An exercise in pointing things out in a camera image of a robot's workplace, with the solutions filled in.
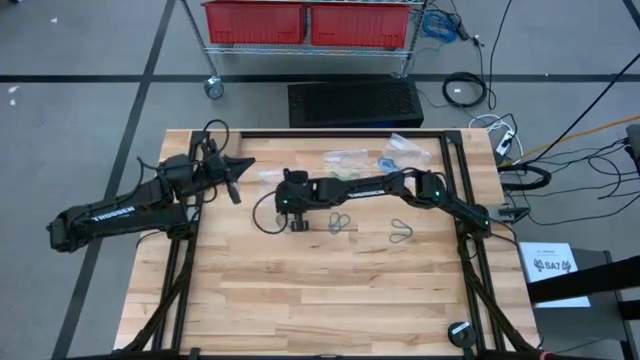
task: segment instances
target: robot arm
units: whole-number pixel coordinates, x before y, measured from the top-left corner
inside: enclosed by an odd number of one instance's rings
[[[292,231],[309,230],[302,214],[309,210],[330,209],[345,201],[373,196],[393,195],[408,205],[440,208],[459,219],[465,231],[488,237],[491,233],[487,210],[481,205],[468,205],[447,191],[439,175],[431,171],[407,169],[387,175],[342,181],[336,178],[309,179],[306,171],[284,170],[284,181],[276,188],[276,211],[293,214]],[[405,179],[416,181],[415,195],[405,186]]]
[[[222,183],[233,203],[240,203],[235,182],[255,159],[220,156],[213,139],[206,139],[201,147],[201,161],[191,162],[185,154],[172,156],[154,168],[154,179],[130,193],[61,212],[47,226],[51,248],[74,252],[93,239],[150,229],[165,231],[169,238],[186,238],[193,231],[192,215],[180,200]]]

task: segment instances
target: red crate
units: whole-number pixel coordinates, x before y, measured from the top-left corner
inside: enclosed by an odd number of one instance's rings
[[[406,5],[311,5],[311,44],[404,47],[411,8]]]
[[[300,44],[304,40],[303,4],[213,1],[202,6],[214,44]]]

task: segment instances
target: white cable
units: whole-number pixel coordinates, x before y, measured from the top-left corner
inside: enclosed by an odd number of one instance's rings
[[[473,126],[473,122],[476,120],[481,120],[484,118],[491,118],[491,119],[495,119],[495,121],[493,123],[491,123],[491,125],[489,125],[489,127],[487,127],[487,131],[488,132],[492,132],[494,130],[498,130],[502,127],[506,127],[509,131],[513,131],[513,128],[511,127],[511,125],[507,124],[506,122],[502,121],[502,117],[498,116],[496,114],[483,114],[483,115],[479,115],[479,116],[475,116],[473,119],[471,119],[469,121],[469,128],[472,128]],[[522,147],[522,143],[520,142],[520,138],[518,137],[518,135],[516,134],[515,136],[516,142],[518,143],[518,148],[520,150],[520,157],[522,158],[524,156],[524,150]],[[517,160],[513,162],[513,165],[518,164],[520,161],[522,160]]]

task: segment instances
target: wooden table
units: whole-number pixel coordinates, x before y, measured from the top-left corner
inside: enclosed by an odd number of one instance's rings
[[[218,199],[203,208],[182,352],[200,347],[203,354],[461,354],[446,335],[451,323],[469,319],[450,215],[383,196],[308,213],[312,231],[307,233],[272,236],[252,223],[256,201],[281,180],[273,171],[289,167],[325,176],[325,152],[366,148],[370,174],[376,175],[375,160],[387,139],[240,139],[237,131],[232,130],[226,152],[255,157],[256,163],[239,181],[242,204],[233,205],[220,187]],[[486,131],[461,132],[476,202],[503,203]],[[161,159],[186,152],[190,138],[191,131],[169,130]],[[412,141],[432,154],[430,169],[444,170],[437,140]],[[351,217],[336,235],[327,231],[332,211]],[[277,228],[273,200],[258,214],[263,227]],[[393,218],[414,229],[410,240],[389,242]],[[493,231],[511,236],[499,225]],[[485,244],[498,304],[537,345],[515,247],[497,238]],[[158,305],[168,251],[164,234],[148,237],[138,248],[116,348],[133,339]],[[493,348],[488,313],[482,305],[480,310],[487,347]],[[172,319],[170,313],[165,348]]]

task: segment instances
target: floor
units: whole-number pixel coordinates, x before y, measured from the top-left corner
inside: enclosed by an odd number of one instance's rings
[[[488,71],[489,52],[508,0],[457,2],[466,28],[485,44]],[[189,3],[205,31],[199,1]],[[438,0],[438,5],[451,9],[445,0]],[[637,53],[636,7],[640,0],[513,2],[493,64],[498,96],[494,112],[515,115],[525,149],[557,137],[611,74]],[[204,96],[201,81],[208,77],[208,67],[175,0],[25,0],[18,6],[2,1],[0,34],[0,146],[5,154],[0,159],[0,186],[6,189],[0,217],[0,359],[111,350],[137,235],[110,238],[99,252],[94,248],[87,253],[85,248],[58,254],[49,249],[45,225],[61,209],[130,189],[138,176],[135,156],[157,158],[165,129],[198,128],[212,118],[234,128],[287,127],[288,81],[318,80],[323,74],[389,74],[399,68],[394,59],[227,56],[217,59],[225,95],[214,102]],[[420,39],[416,48],[434,46],[436,41]],[[468,43],[456,42],[421,52],[412,74],[439,105],[444,103],[442,74],[478,70],[477,52]],[[460,88],[464,96],[468,89]],[[637,115],[638,93],[640,63],[575,131]],[[421,100],[423,127],[467,126],[470,117],[464,112],[434,108]],[[482,105],[471,113],[487,111]],[[557,151],[602,147],[623,136],[624,126],[619,126]],[[632,169],[624,154],[611,159],[621,171]],[[558,173],[540,193],[614,180],[576,164]],[[621,192],[638,190],[634,182],[622,186]],[[631,199],[597,200],[600,194],[531,198],[534,218],[551,222],[606,214]],[[569,242],[583,249],[610,250],[614,259],[624,259],[640,252],[637,209],[634,204],[610,218],[548,227],[525,219],[515,229],[520,241]],[[95,270],[90,283],[81,281],[76,287],[85,256],[97,256]],[[85,263],[84,275],[90,263]],[[84,303],[70,305],[74,287],[81,295],[82,285],[88,286]],[[640,293],[624,295],[637,298]],[[63,325],[69,306],[82,310],[71,311],[79,314],[75,332],[75,321]],[[639,326],[635,334],[640,342]],[[586,340],[546,337],[544,347],[557,351]],[[621,357],[619,347],[609,341],[570,354]]]

